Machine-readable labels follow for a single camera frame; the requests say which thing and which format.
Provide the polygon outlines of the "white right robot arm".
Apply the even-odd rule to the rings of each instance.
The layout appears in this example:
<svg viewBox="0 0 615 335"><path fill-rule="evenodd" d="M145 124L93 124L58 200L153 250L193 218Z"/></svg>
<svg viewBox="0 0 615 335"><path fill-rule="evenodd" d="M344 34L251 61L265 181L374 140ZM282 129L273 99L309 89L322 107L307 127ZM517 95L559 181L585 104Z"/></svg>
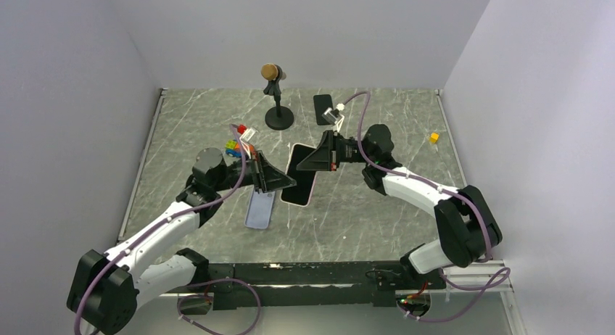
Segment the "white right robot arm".
<svg viewBox="0 0 615 335"><path fill-rule="evenodd" d="M438 238L405 254L400 279L418 288L430 272L454 265L466 268L486 258L502 240L502 232L482 192L475 186L462 189L430 181L411 172L392 156L391 132L384 124L369 127L361 141L336 131L323 133L314 151L301 157L298 171L335 171L342 163L364 163L366 185L384 195L401 199L431 215Z"/></svg>

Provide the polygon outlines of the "phone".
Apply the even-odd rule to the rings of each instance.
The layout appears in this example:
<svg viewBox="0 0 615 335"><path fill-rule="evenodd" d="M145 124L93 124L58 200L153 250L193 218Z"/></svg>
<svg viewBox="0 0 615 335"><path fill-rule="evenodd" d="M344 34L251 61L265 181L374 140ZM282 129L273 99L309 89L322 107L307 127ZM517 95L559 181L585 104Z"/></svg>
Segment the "phone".
<svg viewBox="0 0 615 335"><path fill-rule="evenodd" d="M317 125L332 125L323 114L329 108L333 108L333 100L330 94L317 94L313 97L315 120Z"/></svg>
<svg viewBox="0 0 615 335"><path fill-rule="evenodd" d="M296 143L291 148L286 174L296 181L296 185L283 189L281 201L299 207L307 207L310 203L315 185L315 171L298 170L297 166L315 148L306 144Z"/></svg>

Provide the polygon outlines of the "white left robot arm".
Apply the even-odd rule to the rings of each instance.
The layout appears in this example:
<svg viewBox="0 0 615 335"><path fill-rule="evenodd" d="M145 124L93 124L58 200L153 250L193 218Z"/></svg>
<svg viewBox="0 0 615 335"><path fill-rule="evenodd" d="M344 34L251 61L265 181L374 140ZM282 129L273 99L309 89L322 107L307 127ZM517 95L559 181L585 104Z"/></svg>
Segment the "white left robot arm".
<svg viewBox="0 0 615 335"><path fill-rule="evenodd" d="M155 260L201 228L238 188L251 186L271 193L295 184L260 150L243 153L230 165L221 150L201 150L184 189L163 214L106 252L92 249L79 259L67 297L67 307L75 313L74 333L80 334L86 322L94 334L116 334L141 306L161 294L179 286L203 289L210 282L210 271L201 254L182 249L163 263Z"/></svg>

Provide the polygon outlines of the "lavender phone case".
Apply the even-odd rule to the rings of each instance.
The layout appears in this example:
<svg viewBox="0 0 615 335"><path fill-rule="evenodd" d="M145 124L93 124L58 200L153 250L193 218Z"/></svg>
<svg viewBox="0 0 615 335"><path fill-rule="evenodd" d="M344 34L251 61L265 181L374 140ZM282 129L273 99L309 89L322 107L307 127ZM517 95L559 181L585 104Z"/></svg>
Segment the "lavender phone case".
<svg viewBox="0 0 615 335"><path fill-rule="evenodd" d="M275 192L253 191L248 204L244 225L255 230L268 228L276 198Z"/></svg>

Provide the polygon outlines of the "black microphone stand with cork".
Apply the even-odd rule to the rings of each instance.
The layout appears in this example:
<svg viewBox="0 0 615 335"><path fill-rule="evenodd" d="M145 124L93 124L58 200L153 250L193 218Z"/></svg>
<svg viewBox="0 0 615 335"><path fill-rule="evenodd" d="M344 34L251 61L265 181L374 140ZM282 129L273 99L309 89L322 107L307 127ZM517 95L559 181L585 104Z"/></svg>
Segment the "black microphone stand with cork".
<svg viewBox="0 0 615 335"><path fill-rule="evenodd" d="M273 63L267 63L261 68L261 75L268 84L263 89L266 96L272 96L275 106L265 114L265 124L275 131L283 131L290 128L294 123L294 114L288 107L281 105L281 88L279 83L286 79L286 73L282 68Z"/></svg>

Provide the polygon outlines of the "small yellow cube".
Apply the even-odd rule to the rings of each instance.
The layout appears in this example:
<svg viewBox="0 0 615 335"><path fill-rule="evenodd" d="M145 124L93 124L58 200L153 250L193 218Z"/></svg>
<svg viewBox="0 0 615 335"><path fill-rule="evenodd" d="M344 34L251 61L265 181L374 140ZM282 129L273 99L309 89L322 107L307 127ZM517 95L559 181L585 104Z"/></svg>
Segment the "small yellow cube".
<svg viewBox="0 0 615 335"><path fill-rule="evenodd" d="M435 144L435 143L438 142L438 140L439 140L439 134L438 133L431 133L429 135L429 142L430 143Z"/></svg>

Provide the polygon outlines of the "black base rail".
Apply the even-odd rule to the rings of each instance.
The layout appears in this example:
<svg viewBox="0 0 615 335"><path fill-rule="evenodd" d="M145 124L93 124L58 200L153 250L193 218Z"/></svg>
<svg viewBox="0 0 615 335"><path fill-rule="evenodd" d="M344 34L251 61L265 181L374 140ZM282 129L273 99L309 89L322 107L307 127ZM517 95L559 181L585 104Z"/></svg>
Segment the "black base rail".
<svg viewBox="0 0 615 335"><path fill-rule="evenodd" d="M409 294L445 289L437 271L412 274L397 260L212 263L215 310L239 307L372 305L394 307Z"/></svg>

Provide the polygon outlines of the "colourful toy car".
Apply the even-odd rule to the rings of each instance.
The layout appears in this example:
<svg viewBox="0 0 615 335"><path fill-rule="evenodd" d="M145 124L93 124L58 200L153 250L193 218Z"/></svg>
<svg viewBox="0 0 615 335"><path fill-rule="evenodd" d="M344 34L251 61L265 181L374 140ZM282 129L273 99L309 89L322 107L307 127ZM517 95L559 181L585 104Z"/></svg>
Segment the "colourful toy car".
<svg viewBox="0 0 615 335"><path fill-rule="evenodd" d="M242 156L242 144L237 140L227 141L225 144L225 154L230 157L240 158Z"/></svg>

